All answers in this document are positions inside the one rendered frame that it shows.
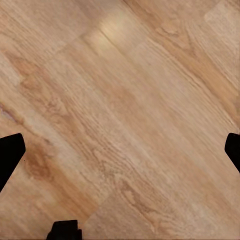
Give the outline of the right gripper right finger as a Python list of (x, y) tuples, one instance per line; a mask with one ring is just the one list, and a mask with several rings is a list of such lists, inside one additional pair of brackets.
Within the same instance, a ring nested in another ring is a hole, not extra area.
[(229, 133), (224, 149), (233, 164), (240, 172), (240, 135)]

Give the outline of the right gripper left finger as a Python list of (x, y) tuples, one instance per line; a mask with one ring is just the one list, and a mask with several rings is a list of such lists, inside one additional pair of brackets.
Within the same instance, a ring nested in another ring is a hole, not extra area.
[(0, 138), (0, 193), (25, 151), (21, 133)]

